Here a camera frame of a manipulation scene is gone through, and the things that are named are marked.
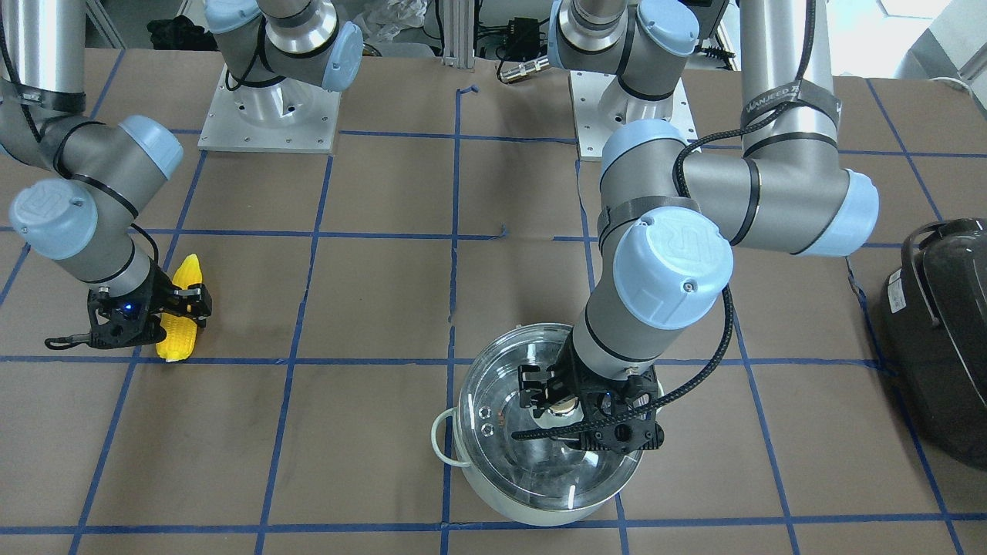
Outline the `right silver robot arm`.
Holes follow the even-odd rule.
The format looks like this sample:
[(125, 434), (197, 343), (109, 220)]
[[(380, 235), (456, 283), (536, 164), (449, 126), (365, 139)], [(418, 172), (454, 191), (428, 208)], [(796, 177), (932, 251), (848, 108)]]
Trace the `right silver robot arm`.
[[(247, 93), (295, 82), (335, 93), (355, 81), (364, 39), (332, 1), (207, 1), (205, 18), (233, 84)], [(180, 141), (147, 116), (86, 116), (81, 1), (2, 3), (2, 153), (50, 172), (15, 196), (9, 221), (40, 256), (87, 289), (89, 329), (49, 350), (116, 350), (179, 338), (166, 317), (207, 326), (201, 278), (177, 284), (159, 251), (135, 243), (138, 215), (179, 167)]]

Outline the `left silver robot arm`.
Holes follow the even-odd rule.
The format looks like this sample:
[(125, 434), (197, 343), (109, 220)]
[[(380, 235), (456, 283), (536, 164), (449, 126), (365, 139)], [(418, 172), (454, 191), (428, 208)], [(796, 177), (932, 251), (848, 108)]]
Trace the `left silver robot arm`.
[[(822, 1), (744, 1), (737, 129), (687, 142), (665, 119), (616, 129), (601, 156), (602, 279), (549, 368), (518, 370), (520, 403), (553, 439), (625, 454), (656, 449), (655, 413), (691, 392), (733, 336), (733, 247), (842, 257), (877, 223), (877, 187), (841, 166)], [(657, 394), (644, 376), (723, 300), (723, 336), (705, 368)]]

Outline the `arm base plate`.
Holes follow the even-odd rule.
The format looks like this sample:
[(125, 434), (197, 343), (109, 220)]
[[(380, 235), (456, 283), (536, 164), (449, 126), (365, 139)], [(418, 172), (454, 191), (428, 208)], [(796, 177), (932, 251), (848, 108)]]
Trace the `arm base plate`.
[(220, 71), (198, 148), (222, 152), (328, 154), (341, 94), (293, 79), (267, 88), (226, 87)]
[(570, 91), (582, 161), (600, 161), (610, 135), (637, 119), (665, 119), (688, 141), (698, 139), (682, 80), (669, 98), (652, 102), (628, 96), (614, 75), (571, 71)]

